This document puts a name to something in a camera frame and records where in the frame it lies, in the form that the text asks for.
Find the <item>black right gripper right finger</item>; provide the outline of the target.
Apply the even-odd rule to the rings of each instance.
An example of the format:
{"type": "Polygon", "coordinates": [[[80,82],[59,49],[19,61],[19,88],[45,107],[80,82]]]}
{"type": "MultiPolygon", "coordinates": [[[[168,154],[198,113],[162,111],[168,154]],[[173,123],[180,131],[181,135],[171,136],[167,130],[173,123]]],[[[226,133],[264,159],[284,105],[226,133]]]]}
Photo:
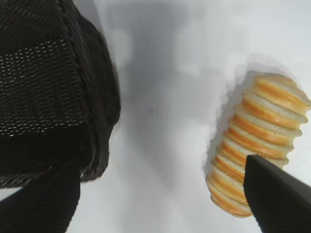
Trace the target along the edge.
{"type": "Polygon", "coordinates": [[[264,233],[309,233],[311,188],[268,160],[246,159],[244,193],[264,233]]]}

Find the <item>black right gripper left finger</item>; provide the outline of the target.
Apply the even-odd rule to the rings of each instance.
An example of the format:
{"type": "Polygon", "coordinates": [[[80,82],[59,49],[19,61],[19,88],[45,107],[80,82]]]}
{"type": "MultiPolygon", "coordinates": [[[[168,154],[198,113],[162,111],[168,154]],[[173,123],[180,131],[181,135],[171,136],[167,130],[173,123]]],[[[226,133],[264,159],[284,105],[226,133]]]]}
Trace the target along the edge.
{"type": "Polygon", "coordinates": [[[36,174],[1,173],[0,187],[19,188],[0,201],[2,233],[65,233],[80,199],[80,170],[63,161],[36,174]]]}

